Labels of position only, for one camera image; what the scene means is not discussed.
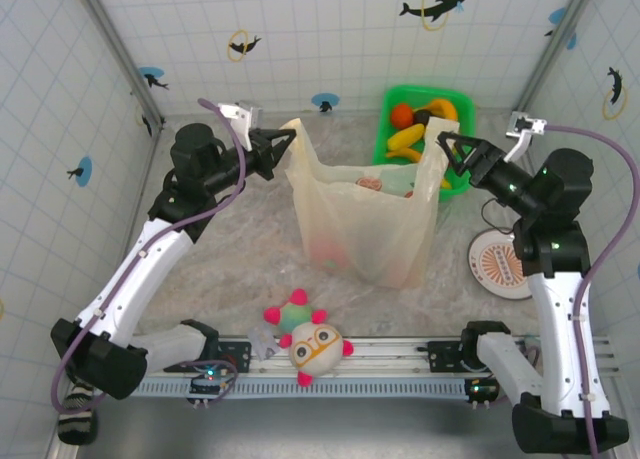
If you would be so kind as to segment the translucent beige plastic bag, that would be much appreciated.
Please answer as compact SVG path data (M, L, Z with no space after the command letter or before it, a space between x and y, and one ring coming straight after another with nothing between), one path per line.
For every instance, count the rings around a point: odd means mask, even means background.
M420 162L377 166L325 165L301 120L285 126L296 132L286 175L309 261L376 286L422 286L448 165L437 136L457 132L458 123L429 122Z

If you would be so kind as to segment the large orange-yellow fake banana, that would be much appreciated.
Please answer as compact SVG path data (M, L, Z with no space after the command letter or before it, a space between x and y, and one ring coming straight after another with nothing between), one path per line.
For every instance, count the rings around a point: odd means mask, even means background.
M458 112L453 103L444 98L432 100L425 106L432 115L442 119L458 122Z

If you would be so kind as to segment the long yellow fake mango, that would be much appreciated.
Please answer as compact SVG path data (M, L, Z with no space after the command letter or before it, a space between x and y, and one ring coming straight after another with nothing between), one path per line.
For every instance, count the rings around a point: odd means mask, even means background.
M387 141L387 149L396 151L403 148L410 148L412 145L424 138L425 125L421 123L414 124L410 127L402 129L391 136Z

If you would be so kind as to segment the fake orange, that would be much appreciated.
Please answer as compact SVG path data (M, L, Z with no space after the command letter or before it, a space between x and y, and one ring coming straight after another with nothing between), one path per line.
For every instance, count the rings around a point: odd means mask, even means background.
M390 114L390 123L396 129L406 129L413 125L413 109L407 103L400 103L393 107Z

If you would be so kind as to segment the green plastic basket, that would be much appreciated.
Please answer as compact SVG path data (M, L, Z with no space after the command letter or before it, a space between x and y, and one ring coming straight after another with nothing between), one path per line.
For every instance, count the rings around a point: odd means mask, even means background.
M425 106L434 99L447 99L455 107L460 124L459 133L465 136L475 135L476 110L473 101L464 93L450 89L429 87L424 85L397 85L391 87L383 97L377 138L374 146L374 165L395 164L406 165L409 161L402 158L387 158L387 140L397 132L392 126L392 109L407 103L413 109Z

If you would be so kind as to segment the blue circle fish sticker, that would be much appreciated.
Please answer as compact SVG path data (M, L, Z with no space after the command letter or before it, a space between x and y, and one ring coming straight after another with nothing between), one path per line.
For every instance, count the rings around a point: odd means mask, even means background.
M139 68L139 73L147 82L149 88L157 87L165 90L169 89L169 84L161 81L165 75L165 72L162 69L154 66L143 66Z

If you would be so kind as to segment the blue whale sticker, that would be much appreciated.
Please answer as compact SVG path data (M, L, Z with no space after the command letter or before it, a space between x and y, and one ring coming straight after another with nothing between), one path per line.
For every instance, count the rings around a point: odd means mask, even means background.
M548 16L548 21L552 25L552 28L547 33L544 34L545 37L551 37L553 35L553 33L555 32L555 29L559 26L559 24L563 20L565 13L566 13L565 7L556 9L555 11L550 13L550 15ZM573 50L576 47L576 45L577 45L577 32L576 32L576 25L573 24L570 29L570 36L566 44L566 49Z

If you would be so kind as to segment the small white card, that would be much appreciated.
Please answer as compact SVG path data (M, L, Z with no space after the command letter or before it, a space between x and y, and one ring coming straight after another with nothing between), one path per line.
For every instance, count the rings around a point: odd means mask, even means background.
M247 337L252 351L260 361L270 359L280 350L268 324L254 326L247 333Z

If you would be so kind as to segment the plush toy with glasses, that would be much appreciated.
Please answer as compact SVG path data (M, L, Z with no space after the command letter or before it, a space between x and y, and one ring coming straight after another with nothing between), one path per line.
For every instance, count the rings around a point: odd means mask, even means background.
M284 304L267 308L263 319L280 331L278 345L287 350L302 388L354 354L353 343L328 323L325 309L310 305L304 289L295 289Z

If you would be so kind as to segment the black white striped sock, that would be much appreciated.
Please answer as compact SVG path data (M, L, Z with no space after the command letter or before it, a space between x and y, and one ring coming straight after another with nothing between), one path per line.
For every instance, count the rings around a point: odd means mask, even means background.
M94 388L78 380L62 402L66 409L80 409L93 399ZM91 444L97 437L97 414L87 409L77 414L60 414L57 423L59 440L68 445L84 446Z

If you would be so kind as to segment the grey metal side rail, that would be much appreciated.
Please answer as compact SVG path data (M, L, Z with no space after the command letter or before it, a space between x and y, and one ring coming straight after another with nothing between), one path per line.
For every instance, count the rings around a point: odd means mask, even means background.
M149 154L149 158L147 161L147 169L146 169L146 174L145 174L145 179L148 179L148 176L150 174L153 162L154 162L154 156L156 154L157 148L158 148L158 144L160 142L162 133L165 129L165 123L166 121L164 119L161 119L160 124L157 126L155 132L153 133L153 135L151 136L152 139L152 147L151 147L151 151Z

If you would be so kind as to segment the grey metal frame post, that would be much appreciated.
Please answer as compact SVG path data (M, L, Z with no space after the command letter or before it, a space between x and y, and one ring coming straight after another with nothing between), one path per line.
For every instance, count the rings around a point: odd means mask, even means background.
M539 95L544 81L551 73L556 61L566 49L572 34L591 0L570 0L565 8L565 14L556 25L550 42L529 76L525 88L512 107L513 111L529 112Z
M103 2L101 0L81 0L81 2L120 71L125 76L133 96L142 109L142 114L152 128L160 131L163 126L163 115L151 95L150 88L143 80L143 76L140 74L131 54L121 39Z

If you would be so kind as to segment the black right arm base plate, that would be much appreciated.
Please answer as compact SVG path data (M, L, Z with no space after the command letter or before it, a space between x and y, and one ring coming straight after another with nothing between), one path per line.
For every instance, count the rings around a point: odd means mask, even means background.
M460 341L429 341L427 354L432 373L478 373L486 370L481 363L464 358Z

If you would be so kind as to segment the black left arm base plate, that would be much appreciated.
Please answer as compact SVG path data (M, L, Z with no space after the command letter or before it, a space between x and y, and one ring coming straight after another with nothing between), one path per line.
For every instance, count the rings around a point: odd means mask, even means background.
M251 344L248 341L221 341L218 344L219 360L233 364L239 373L247 373L251 360ZM164 369L166 373L201 373L216 371L219 366L207 363L203 366L180 366L179 364Z

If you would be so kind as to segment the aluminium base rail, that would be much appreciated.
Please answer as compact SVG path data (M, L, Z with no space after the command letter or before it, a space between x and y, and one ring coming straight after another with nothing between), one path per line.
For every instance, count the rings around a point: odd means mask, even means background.
M354 354L345 357L322 379L391 378L391 377L490 377L486 368L478 373L432 373L430 371L427 343L429 341L458 341L455 338L382 337L353 338ZM297 373L286 349L280 349L268 360L260 361L251 349L249 371L241 377L283 378L296 381Z

